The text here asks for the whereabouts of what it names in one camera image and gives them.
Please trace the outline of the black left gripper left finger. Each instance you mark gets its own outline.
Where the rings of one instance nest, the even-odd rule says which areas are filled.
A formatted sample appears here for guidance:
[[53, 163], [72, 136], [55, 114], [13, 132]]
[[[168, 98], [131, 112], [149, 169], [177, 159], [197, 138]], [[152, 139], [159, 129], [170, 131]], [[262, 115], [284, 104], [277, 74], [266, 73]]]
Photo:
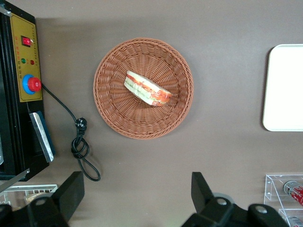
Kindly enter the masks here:
[[13, 211], [0, 206], [2, 227], [67, 227], [85, 195], [83, 172], [73, 172], [54, 192], [39, 195], [23, 208]]

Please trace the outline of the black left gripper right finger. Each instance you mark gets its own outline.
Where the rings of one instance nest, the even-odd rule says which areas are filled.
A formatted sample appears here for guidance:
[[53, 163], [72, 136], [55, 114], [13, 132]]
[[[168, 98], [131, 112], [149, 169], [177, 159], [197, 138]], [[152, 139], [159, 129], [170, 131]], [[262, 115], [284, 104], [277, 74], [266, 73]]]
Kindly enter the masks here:
[[193, 172], [191, 198], [196, 209], [184, 227], [286, 227], [278, 212], [263, 204], [244, 210], [222, 196], [214, 196], [201, 172]]

